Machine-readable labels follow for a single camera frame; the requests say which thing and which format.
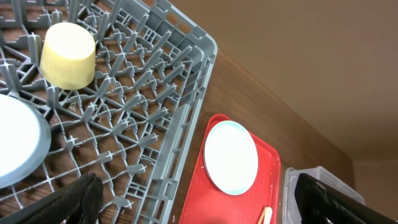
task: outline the white plate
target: white plate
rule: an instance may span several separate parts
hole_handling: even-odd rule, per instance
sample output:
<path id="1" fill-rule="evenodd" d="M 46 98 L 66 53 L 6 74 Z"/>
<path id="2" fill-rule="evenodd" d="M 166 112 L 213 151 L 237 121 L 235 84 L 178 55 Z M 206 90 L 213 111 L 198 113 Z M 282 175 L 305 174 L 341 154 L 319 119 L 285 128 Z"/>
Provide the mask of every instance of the white plate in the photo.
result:
<path id="1" fill-rule="evenodd" d="M 227 194 L 245 193 L 256 179 L 256 145 L 250 133 L 234 121 L 222 121 L 211 129 L 203 158 L 209 178 Z"/>

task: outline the dish rack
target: dish rack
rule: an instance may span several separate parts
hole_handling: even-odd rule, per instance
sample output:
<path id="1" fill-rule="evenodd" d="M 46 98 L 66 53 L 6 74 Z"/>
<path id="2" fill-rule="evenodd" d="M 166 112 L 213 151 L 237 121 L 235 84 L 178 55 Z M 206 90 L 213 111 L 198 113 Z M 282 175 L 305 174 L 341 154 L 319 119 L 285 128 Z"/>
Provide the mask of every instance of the dish rack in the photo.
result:
<path id="1" fill-rule="evenodd" d="M 95 80 L 81 90 L 40 74 L 45 32 L 58 22 L 96 41 Z M 0 47 L 0 94 L 39 110 L 52 131 L 40 167 L 0 189 L 1 216 L 90 171 L 104 183 L 100 223 L 168 222 L 215 41 L 166 0 L 0 0 Z"/>

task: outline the yellow cup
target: yellow cup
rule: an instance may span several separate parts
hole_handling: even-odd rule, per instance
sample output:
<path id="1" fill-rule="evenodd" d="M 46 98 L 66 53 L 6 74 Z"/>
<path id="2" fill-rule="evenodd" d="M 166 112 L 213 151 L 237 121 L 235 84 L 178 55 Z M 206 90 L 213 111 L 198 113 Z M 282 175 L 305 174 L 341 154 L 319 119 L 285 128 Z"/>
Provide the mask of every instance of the yellow cup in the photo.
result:
<path id="1" fill-rule="evenodd" d="M 93 36 L 73 23 L 53 25 L 45 35 L 40 71 L 47 81 L 65 90 L 86 87 L 95 72 Z"/>

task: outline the red tray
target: red tray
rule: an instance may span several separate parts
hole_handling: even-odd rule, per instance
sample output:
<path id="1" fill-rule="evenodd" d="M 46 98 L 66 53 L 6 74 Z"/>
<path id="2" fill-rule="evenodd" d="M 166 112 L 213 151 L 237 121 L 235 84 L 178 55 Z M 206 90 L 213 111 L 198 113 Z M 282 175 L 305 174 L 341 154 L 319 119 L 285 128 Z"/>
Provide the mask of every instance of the red tray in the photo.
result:
<path id="1" fill-rule="evenodd" d="M 223 114 L 212 116 L 201 143 L 197 164 L 185 199 L 180 224 L 187 223 L 257 223 L 265 206 L 271 206 L 271 223 L 276 223 L 280 160 L 276 150 L 250 133 L 256 143 L 259 169 L 252 187 L 242 195 L 220 191 L 208 178 L 203 164 L 203 146 L 214 125 L 230 120 Z"/>

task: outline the white plastic bin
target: white plastic bin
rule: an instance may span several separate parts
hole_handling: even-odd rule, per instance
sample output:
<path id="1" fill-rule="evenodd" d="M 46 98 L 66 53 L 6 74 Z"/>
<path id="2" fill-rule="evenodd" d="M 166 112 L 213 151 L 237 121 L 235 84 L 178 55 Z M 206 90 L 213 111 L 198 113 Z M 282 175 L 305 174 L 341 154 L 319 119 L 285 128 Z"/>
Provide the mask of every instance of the white plastic bin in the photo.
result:
<path id="1" fill-rule="evenodd" d="M 345 184 L 331 172 L 323 167 L 316 167 L 313 169 L 295 170 L 288 168 L 285 175 L 284 184 L 284 203 L 282 208 L 282 222 L 283 224 L 301 224 L 301 215 L 297 208 L 296 199 L 294 197 L 294 190 L 296 188 L 297 179 L 300 174 L 308 174 L 323 183 L 333 187 L 341 193 L 351 197 L 355 201 L 365 204 L 363 197 L 357 193 L 350 186 Z"/>

